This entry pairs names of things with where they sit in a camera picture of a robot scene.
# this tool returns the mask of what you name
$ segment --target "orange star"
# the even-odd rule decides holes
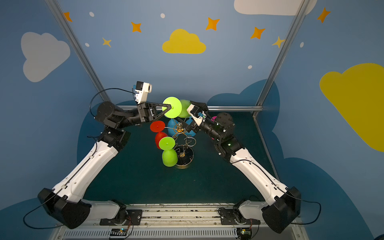
[[[216,31],[216,25],[219,21],[220,21],[220,19],[212,20],[212,19],[208,18],[208,26],[207,26],[206,30],[213,29]]]
[[[66,18],[68,21],[72,22],[72,19],[70,18],[70,12],[68,12],[68,13],[64,13],[64,16],[65,16],[65,18]]]
[[[251,39],[253,39],[253,38],[260,39],[264,30],[265,30],[265,28],[264,29],[258,29],[257,27],[255,27],[255,32],[251,36]]]
[[[104,40],[103,45],[108,45],[109,47],[111,47],[111,45],[110,45],[109,43],[110,43],[112,40],[107,41],[107,40],[105,40],[104,38],[103,38],[103,40]]]
[[[132,32],[137,31],[137,32],[141,33],[141,30],[140,30],[141,23],[134,24],[133,22],[131,22],[131,24],[133,26]]]
[[[317,20],[321,20],[321,23],[323,23],[325,17],[328,16],[328,14],[330,14],[330,13],[331,13],[331,12],[328,12],[328,11],[325,10],[325,8],[324,8],[323,12],[322,12],[321,15],[318,17]]]

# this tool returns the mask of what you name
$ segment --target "black cable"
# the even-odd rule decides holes
[[[284,194],[286,194],[286,195],[288,195],[288,196],[290,196],[290,197],[292,197],[292,198],[294,198],[294,199],[297,199],[297,200],[300,200],[300,201],[303,201],[303,202],[309,202],[309,203],[315,203],[315,204],[319,204],[319,207],[320,207],[320,209],[319,209],[319,213],[317,214],[317,217],[316,217],[316,219],[315,220],[313,220],[312,222],[308,222],[308,223],[292,223],[292,224],[297,224],[297,225],[308,225],[308,224],[312,224],[312,223],[314,223],[314,222],[316,222],[317,221],[317,219],[319,218],[319,216],[320,216],[320,213],[321,213],[321,204],[319,203],[319,202],[311,202],[311,201],[306,201],[306,200],[303,200],[303,199],[299,199],[299,198],[296,198],[296,197],[294,197],[294,196],[291,196],[291,195],[289,195],[288,193],[286,193],[286,192],[284,192],[283,190],[281,190],[270,178],[269,178],[269,176],[259,167],[259,166],[257,166],[254,162],[252,162],[251,160],[247,160],[247,159],[241,159],[241,160],[238,160],[238,161],[236,161],[236,162],[231,162],[232,164],[234,164],[234,163],[237,163],[237,162],[241,162],[241,161],[247,161],[247,162],[250,162],[250,163],[252,163],[253,165],[255,165],[256,167],[258,167],[263,173],[264,173],[264,175],[266,175],[266,177],[271,181],[271,183],[273,184],[273,185],[275,185],[275,187],[277,187],[277,189],[279,189],[280,191],[282,191]]]
[[[56,196],[62,189],[60,189],[55,195],[53,195],[52,197],[50,197],[47,201],[43,202],[40,206],[38,206],[37,208],[33,209],[32,211],[29,211],[27,214],[24,215],[23,217],[23,223],[25,226],[31,228],[31,229],[52,229],[52,228],[57,228],[57,227],[61,227],[63,226],[62,225],[58,225],[58,226],[55,226],[55,227],[33,227],[33,226],[30,226],[28,223],[26,223],[25,221],[25,217],[30,214],[31,212],[35,211],[36,209],[38,209],[39,207],[43,206],[44,204],[46,204],[46,202],[48,202],[49,200],[51,200],[54,196]]]
[[[93,100],[94,100],[95,97],[96,97],[97,95],[99,95],[100,93],[105,92],[105,91],[107,91],[107,90],[111,90],[111,89],[118,89],[118,90],[122,90],[122,91],[129,92],[129,93],[134,94],[134,93],[131,92],[131,91],[127,91],[127,90],[124,90],[124,89],[121,89],[121,88],[107,88],[107,89],[101,90],[100,92],[96,93],[95,96],[93,96],[91,102],[89,103],[89,112],[91,113],[91,115],[92,115],[93,117],[95,117],[95,115],[93,115],[93,113],[92,113],[92,111],[91,111],[91,105],[92,105]]]
[[[127,238],[132,234],[132,232],[133,232],[133,224],[132,224],[132,230],[131,230],[131,232],[130,232],[129,235],[126,236],[123,240],[127,239]]]
[[[292,198],[294,198],[294,199],[297,199],[297,200],[300,200],[300,201],[303,201],[303,202],[309,202],[309,203],[319,204],[320,209],[319,209],[319,213],[317,214],[317,217],[316,217],[315,220],[313,220],[312,222],[308,222],[308,223],[292,223],[292,224],[297,224],[297,225],[308,225],[308,224],[312,224],[312,223],[314,223],[314,222],[317,221],[317,219],[319,218],[320,213],[321,213],[321,204],[320,204],[319,202],[311,202],[311,201],[306,201],[306,200],[303,200],[303,199],[298,199],[298,198],[296,198],[296,197],[294,197],[294,196],[291,196],[291,195],[289,195],[288,193],[284,192],[284,191],[281,190],[279,187],[277,187],[277,189],[279,189],[279,190],[282,191],[284,194],[286,194],[286,195],[288,195],[288,196],[290,196],[290,197],[292,197]]]
[[[241,160],[238,160],[238,161],[236,161],[236,162],[231,162],[231,164],[235,164],[235,163],[237,163],[237,162],[241,162],[241,161],[247,161],[247,162],[250,162],[250,163],[252,163],[253,165],[255,165],[256,167],[258,167],[263,173],[264,173],[264,175],[266,175],[266,177],[269,179],[269,181],[271,181],[271,183],[273,184],[273,185],[275,185],[276,186],[276,184],[269,178],[269,176],[257,165],[257,164],[255,164],[254,162],[252,162],[251,160],[247,160],[247,159],[241,159]]]
[[[93,155],[97,152],[97,140],[96,140],[96,138],[94,138],[94,137],[92,137],[92,136],[87,136],[87,137],[91,137],[91,138],[93,138],[93,140],[95,140],[95,144],[96,144],[96,148],[95,148],[95,151],[93,151],[93,153],[92,153],[92,157],[93,157]],[[75,174],[73,174],[72,175],[72,177],[67,181],[67,183],[66,184],[64,184],[64,185],[67,185],[71,180],[72,180],[72,178],[74,177],[74,176],[76,176],[76,174],[84,167],[84,165],[85,164],[87,164],[87,162],[90,160],[91,158],[89,157],[88,159],[87,159],[87,161],[85,161],[85,163],[83,164],[83,165],[81,165],[81,167],[76,171],[76,173]]]
[[[251,229],[251,238],[249,240],[251,240],[252,238],[254,238],[256,236],[256,234],[259,232],[259,228],[260,228],[260,224],[257,225],[257,231],[256,231],[255,235],[253,235],[253,237],[252,237],[252,229]]]
[[[97,140],[96,140],[95,137],[92,137],[92,136],[87,136],[87,137],[91,137],[91,138],[93,138],[93,140],[95,140],[96,148],[95,148],[95,151],[93,151],[93,153],[92,153],[92,156],[93,156],[93,155],[96,153],[96,151],[97,151]],[[72,175],[72,177],[71,177],[71,178],[67,181],[67,183],[64,184],[64,185],[67,185],[67,184],[70,182],[70,180],[71,180],[71,179],[72,179],[72,178],[73,178],[73,177],[80,171],[80,169],[81,169],[82,167],[84,167],[84,165],[85,165],[90,159],[91,159],[91,158],[88,158],[88,160],[87,160],[87,161],[86,161],[86,162],[79,168],[79,170],[76,171],[75,174]],[[62,224],[62,225],[55,226],[55,227],[32,227],[32,226],[30,226],[29,224],[27,224],[26,221],[25,221],[25,217],[26,217],[28,214],[30,214],[31,212],[35,211],[36,209],[38,209],[39,207],[43,206],[44,204],[46,204],[49,200],[51,200],[54,196],[56,196],[61,190],[62,190],[62,188],[61,188],[55,195],[53,195],[52,197],[50,197],[47,201],[43,202],[40,206],[38,206],[37,208],[35,208],[35,209],[29,211],[27,214],[25,214],[24,217],[23,217],[23,223],[24,223],[27,227],[32,228],[32,229],[52,229],[52,228],[57,228],[57,227],[61,227],[61,226],[63,226],[63,224]]]

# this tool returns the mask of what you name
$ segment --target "metal base plate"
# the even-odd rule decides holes
[[[184,240],[191,239],[235,239],[238,237],[237,229],[235,227],[174,227],[168,228],[147,228],[147,227],[134,227],[128,229],[115,228],[115,227],[95,227],[95,228],[75,228],[64,229],[60,235],[56,235],[51,240],[74,240],[74,239],[88,239],[88,240],[124,240],[132,231],[132,234],[126,239],[173,239]]]
[[[220,214],[221,225],[250,225],[251,220],[247,219],[245,223],[238,223],[235,220],[235,215],[233,209],[219,209],[218,213]]]
[[[131,217],[131,220],[132,220],[132,225],[140,225],[140,221],[141,221],[141,214],[142,214],[142,210],[140,209],[127,209],[126,210],[127,212],[127,220],[121,224],[115,224],[112,219],[101,219],[100,220],[100,226],[128,226],[129,224],[129,220],[128,220],[128,217]]]
[[[177,163],[176,168],[184,169],[189,167],[189,164],[192,162],[194,157],[194,152],[192,148],[187,145],[180,145],[175,148],[177,153]]]

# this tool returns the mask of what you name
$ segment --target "ventilation grille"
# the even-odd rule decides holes
[[[122,236],[112,236],[107,229],[67,229],[63,239],[124,239]],[[130,238],[237,238],[236,228],[134,228]]]
[[[111,231],[108,228],[66,229],[63,239],[108,239],[110,234]]]

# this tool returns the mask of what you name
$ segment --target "yellow star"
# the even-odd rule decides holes
[[[107,41],[107,40],[105,40],[104,38],[103,38],[103,40],[104,40],[103,45],[108,45],[109,47],[111,47],[111,46],[109,45],[109,42],[112,41],[112,40]]]
[[[220,19],[212,20],[212,19],[208,18],[208,26],[207,26],[206,30],[213,29],[216,31],[216,25],[219,21],[220,21]]]
[[[255,27],[255,32],[251,36],[251,39],[253,39],[253,38],[260,39],[264,30],[265,30],[265,28],[264,29],[258,29],[257,27]]]
[[[131,22],[131,24],[133,26],[132,32],[137,31],[137,32],[141,33],[141,30],[140,30],[141,23],[134,24],[133,22]]]
[[[331,12],[328,12],[328,11],[325,10],[325,8],[324,8],[323,12],[322,12],[321,15],[318,17],[317,20],[321,20],[321,23],[323,23],[325,17],[328,16],[328,14],[330,14],[330,13],[331,13]]]
[[[272,44],[272,46],[273,46],[273,45],[277,45],[277,46],[280,48],[281,43],[284,42],[284,41],[285,41],[285,39],[281,40],[281,39],[280,39],[280,36],[278,36],[278,37],[277,37],[277,42],[274,43],[274,44]]]
[[[64,16],[65,16],[65,18],[66,18],[68,21],[72,22],[72,19],[70,18],[70,12],[68,12],[68,13],[64,13]]]

